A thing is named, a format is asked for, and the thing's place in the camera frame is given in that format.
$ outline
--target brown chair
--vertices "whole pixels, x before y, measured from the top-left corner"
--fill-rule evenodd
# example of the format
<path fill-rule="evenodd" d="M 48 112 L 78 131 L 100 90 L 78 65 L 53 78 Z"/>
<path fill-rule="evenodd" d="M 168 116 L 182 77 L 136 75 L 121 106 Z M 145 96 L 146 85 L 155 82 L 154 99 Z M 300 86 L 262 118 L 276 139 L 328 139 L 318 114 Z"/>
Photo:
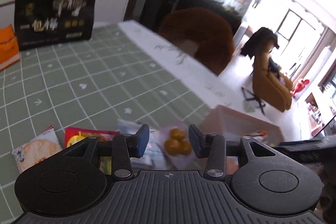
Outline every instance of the brown chair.
<path fill-rule="evenodd" d="M 216 75 L 226 68 L 234 51 L 231 25 L 205 8 L 172 12 L 162 22 L 159 35 L 193 56 Z"/>
<path fill-rule="evenodd" d="M 280 77 L 285 80 L 282 84 L 268 69 L 269 55 L 274 48 L 276 41 L 273 39 L 266 40 L 254 55 L 253 63 L 253 92 L 260 99 L 268 102 L 281 112 L 289 110 L 292 105 L 293 89 L 292 81 L 279 72 Z"/>

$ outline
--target decorative figurine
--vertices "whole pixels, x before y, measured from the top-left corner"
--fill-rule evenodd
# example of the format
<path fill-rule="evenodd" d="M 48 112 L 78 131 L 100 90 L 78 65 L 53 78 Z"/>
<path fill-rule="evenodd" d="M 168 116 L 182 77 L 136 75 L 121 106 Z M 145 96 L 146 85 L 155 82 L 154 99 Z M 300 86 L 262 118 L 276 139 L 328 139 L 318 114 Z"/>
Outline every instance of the decorative figurine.
<path fill-rule="evenodd" d="M 304 80 L 303 78 L 301 78 L 297 84 L 295 85 L 293 91 L 291 91 L 291 94 L 293 97 L 295 97 L 295 94 L 298 92 L 303 91 L 303 89 L 306 87 L 306 85 L 308 85 L 310 83 L 310 81 L 308 79 Z"/>

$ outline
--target red snack package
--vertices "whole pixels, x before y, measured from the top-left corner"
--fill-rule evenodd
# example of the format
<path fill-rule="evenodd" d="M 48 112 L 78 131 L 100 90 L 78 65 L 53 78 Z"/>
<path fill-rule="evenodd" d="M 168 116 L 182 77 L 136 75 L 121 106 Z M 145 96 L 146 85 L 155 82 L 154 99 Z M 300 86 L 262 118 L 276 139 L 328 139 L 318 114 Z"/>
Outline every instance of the red snack package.
<path fill-rule="evenodd" d="M 110 141 L 114 136 L 119 134 L 120 133 L 118 131 L 102 131 L 68 127 L 65 129 L 64 144 L 66 147 L 69 147 L 70 145 L 73 145 L 74 143 L 79 142 L 88 136 L 96 136 L 100 142 Z M 111 157 L 101 157 L 100 170 L 106 175 L 111 174 Z"/>

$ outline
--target metal screw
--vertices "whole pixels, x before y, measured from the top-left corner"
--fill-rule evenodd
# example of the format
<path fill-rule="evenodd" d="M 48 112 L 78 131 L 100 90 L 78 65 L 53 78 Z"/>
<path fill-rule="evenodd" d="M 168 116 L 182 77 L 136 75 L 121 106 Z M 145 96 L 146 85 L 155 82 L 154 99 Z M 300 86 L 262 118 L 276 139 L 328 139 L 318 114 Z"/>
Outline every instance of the metal screw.
<path fill-rule="evenodd" d="M 126 169 L 119 169 L 116 172 L 114 172 L 115 176 L 118 178 L 126 178 L 131 175 L 131 172 Z"/>
<path fill-rule="evenodd" d="M 221 177 L 222 175 L 224 175 L 224 172 L 220 169 L 210 169 L 207 172 L 207 174 L 208 174 L 208 176 L 218 178 L 218 177 Z"/>

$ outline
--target circular pad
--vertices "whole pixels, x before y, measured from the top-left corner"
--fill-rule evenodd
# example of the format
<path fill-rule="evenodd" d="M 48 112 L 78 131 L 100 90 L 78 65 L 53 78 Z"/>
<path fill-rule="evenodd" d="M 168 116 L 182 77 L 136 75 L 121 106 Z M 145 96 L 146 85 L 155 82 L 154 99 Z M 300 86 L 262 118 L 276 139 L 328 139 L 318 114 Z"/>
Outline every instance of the circular pad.
<path fill-rule="evenodd" d="M 44 174 L 39 179 L 40 187 L 51 193 L 61 193 L 68 191 L 76 186 L 78 177 L 75 173 L 56 170 Z"/>
<path fill-rule="evenodd" d="M 280 170 L 263 173 L 259 177 L 259 182 L 267 190 L 276 193 L 290 192 L 294 190 L 299 184 L 299 180 L 296 176 L 289 172 Z"/>
<path fill-rule="evenodd" d="M 17 178 L 15 194 L 24 211 L 60 217 L 96 204 L 106 186 L 103 172 L 89 161 L 81 157 L 52 156 Z"/>

